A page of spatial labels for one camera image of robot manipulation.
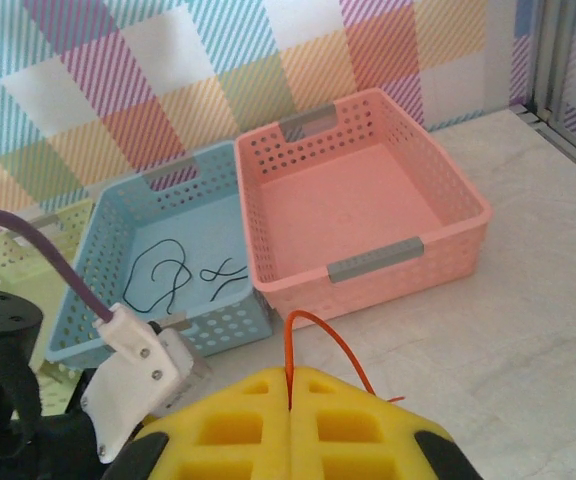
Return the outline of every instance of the orange wire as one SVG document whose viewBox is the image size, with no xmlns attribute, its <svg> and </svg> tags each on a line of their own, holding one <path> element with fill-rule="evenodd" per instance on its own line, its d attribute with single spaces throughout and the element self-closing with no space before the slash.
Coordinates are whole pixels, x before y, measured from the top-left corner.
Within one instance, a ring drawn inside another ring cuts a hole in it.
<svg viewBox="0 0 576 480">
<path fill-rule="evenodd" d="M 323 328 L 328 335 L 330 335 L 335 342 L 341 347 L 341 349 L 346 353 L 346 356 L 352 363 L 353 367 L 357 371 L 359 378 L 361 379 L 361 383 L 364 384 L 364 388 L 368 393 L 376 395 L 375 389 L 372 388 L 370 384 L 370 380 L 368 380 L 368 376 L 364 371 L 361 363 L 350 349 L 348 344 L 344 341 L 343 338 L 326 322 L 324 322 L 321 318 L 319 318 L 314 313 L 306 312 L 305 310 L 295 310 L 288 318 L 286 318 L 286 323 L 284 325 L 284 344 L 285 344 L 285 356 L 286 356 L 286 383 L 288 384 L 288 407 L 292 408 L 292 383 L 295 376 L 295 357 L 294 357 L 294 349 L 293 349 L 293 341 L 292 341 L 292 325 L 297 317 L 307 318 L 311 322 L 319 325 Z M 396 402 L 399 400 L 403 400 L 404 397 L 395 397 L 393 399 L 388 400 L 389 402 Z"/>
</svg>

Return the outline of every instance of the pink basket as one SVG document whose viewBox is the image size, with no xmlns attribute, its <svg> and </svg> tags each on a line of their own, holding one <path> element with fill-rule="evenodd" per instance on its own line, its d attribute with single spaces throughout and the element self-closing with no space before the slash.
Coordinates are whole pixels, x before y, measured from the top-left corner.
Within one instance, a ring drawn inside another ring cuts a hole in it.
<svg viewBox="0 0 576 480">
<path fill-rule="evenodd" d="M 379 89 L 242 135 L 236 154 L 253 283 L 282 317 L 330 319 L 476 268 L 488 202 Z"/>
</svg>

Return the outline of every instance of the green basket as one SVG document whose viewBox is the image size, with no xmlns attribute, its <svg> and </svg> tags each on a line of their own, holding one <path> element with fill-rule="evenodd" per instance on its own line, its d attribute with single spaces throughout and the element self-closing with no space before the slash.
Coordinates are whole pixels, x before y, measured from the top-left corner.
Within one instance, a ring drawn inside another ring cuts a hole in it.
<svg viewBox="0 0 576 480">
<path fill-rule="evenodd" d="M 90 220 L 94 203 L 86 199 L 31 223 L 39 228 L 70 263 Z M 66 283 L 44 257 L 13 232 L 0 233 L 0 290 L 37 305 L 44 320 L 30 359 L 37 374 L 44 415 L 63 413 L 79 373 L 45 361 L 45 351 Z"/>
</svg>

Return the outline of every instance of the yellow foam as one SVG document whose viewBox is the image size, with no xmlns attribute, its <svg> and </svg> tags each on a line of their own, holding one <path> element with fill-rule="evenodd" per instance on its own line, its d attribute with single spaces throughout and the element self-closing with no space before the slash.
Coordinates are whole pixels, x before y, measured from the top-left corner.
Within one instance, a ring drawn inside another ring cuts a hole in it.
<svg viewBox="0 0 576 480">
<path fill-rule="evenodd" d="M 435 480 L 414 434 L 439 425 L 312 368 L 263 370 L 138 435 L 170 437 L 151 480 Z"/>
</svg>

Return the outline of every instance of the marble floor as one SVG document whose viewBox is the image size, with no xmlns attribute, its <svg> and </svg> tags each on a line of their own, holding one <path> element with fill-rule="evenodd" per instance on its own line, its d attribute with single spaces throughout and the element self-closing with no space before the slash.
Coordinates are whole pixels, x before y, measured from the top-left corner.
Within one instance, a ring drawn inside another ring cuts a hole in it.
<svg viewBox="0 0 576 480">
<path fill-rule="evenodd" d="M 576 479 L 576 166 L 509 111 L 433 135 L 495 211 L 478 272 L 332 325 L 378 395 L 405 395 L 484 478 Z M 295 348 L 360 385 L 320 329 L 295 332 Z M 281 365 L 281 336 L 210 363 L 224 387 Z"/>
</svg>

